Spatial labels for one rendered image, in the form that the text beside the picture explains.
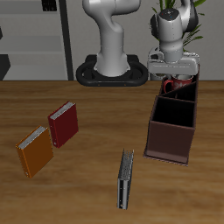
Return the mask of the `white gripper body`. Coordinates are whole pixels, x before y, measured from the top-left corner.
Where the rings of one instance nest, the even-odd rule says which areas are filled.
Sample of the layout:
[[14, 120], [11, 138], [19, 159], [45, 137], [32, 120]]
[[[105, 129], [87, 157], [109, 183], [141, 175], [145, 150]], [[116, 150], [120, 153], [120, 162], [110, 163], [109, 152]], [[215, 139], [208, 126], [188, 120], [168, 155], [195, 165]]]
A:
[[199, 58], [184, 56], [178, 62], [165, 63], [162, 60], [151, 59], [148, 70], [152, 74], [187, 74], [196, 75], [199, 71]]

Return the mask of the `red mug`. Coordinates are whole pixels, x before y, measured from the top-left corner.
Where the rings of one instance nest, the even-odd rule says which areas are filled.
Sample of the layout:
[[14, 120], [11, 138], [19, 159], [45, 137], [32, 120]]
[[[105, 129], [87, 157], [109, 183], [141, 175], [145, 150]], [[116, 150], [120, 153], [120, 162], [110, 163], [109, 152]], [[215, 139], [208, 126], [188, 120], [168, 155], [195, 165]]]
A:
[[166, 93], [166, 86], [171, 84], [171, 90], [182, 88], [185, 85], [190, 84], [193, 81], [193, 76], [189, 74], [174, 74], [169, 80], [166, 80], [163, 84], [163, 90]]

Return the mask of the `dark brown desk caddy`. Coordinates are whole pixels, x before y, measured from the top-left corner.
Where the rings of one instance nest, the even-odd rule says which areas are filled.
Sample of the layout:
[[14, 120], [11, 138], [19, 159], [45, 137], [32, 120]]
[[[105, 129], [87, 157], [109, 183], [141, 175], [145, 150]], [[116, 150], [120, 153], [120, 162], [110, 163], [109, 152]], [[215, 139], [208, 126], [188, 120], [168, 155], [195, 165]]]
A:
[[160, 88], [151, 111], [143, 156], [188, 166], [196, 129], [199, 76], [184, 87], [165, 93]]

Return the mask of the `black book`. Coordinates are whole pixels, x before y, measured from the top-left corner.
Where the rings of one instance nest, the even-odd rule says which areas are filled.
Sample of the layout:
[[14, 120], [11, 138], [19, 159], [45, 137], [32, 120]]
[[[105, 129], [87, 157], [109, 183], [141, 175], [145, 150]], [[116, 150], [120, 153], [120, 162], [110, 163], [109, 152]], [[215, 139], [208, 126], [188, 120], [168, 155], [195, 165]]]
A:
[[117, 207], [124, 210], [128, 208], [133, 160], [134, 151], [124, 150], [122, 152], [122, 160], [117, 179]]

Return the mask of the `red book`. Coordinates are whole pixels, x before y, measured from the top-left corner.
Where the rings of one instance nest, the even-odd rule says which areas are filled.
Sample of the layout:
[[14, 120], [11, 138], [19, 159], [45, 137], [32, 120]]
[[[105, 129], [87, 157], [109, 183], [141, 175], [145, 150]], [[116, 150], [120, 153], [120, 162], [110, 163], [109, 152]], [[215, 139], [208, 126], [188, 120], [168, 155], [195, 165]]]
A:
[[76, 104], [68, 101], [48, 116], [52, 144], [60, 148], [78, 132]]

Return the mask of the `black box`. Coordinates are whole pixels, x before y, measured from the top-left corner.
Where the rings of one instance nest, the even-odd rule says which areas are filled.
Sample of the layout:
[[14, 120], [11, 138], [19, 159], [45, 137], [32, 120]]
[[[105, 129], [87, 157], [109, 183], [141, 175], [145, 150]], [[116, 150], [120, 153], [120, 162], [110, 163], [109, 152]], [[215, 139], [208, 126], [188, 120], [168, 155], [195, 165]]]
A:
[[56, 0], [41, 0], [43, 11], [56, 11]]

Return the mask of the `white shelf unit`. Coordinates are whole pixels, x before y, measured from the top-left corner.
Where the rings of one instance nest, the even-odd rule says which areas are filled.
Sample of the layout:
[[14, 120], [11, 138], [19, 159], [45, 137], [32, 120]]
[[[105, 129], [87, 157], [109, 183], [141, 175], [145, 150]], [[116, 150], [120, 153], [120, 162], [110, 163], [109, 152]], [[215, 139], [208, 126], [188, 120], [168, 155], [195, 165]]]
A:
[[41, 0], [0, 0], [0, 81], [74, 78], [67, 0], [43, 11]]

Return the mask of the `orange book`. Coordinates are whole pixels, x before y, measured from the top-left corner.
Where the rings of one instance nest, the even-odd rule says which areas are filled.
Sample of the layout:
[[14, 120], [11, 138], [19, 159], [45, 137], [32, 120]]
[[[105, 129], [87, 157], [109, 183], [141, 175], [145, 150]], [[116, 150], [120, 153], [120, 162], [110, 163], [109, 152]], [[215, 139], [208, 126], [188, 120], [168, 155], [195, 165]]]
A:
[[16, 148], [24, 175], [30, 179], [53, 158], [48, 128], [41, 125], [17, 143]]

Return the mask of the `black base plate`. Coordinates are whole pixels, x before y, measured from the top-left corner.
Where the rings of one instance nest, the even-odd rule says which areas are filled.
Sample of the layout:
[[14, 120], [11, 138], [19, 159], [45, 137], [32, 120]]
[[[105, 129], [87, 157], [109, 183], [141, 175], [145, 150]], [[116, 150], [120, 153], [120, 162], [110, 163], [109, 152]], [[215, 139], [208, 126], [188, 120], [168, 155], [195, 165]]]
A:
[[77, 81], [87, 87], [137, 87], [143, 85], [149, 77], [148, 69], [139, 62], [135, 54], [128, 54], [130, 70], [117, 77], [107, 77], [94, 70], [96, 55], [90, 54], [76, 70]]

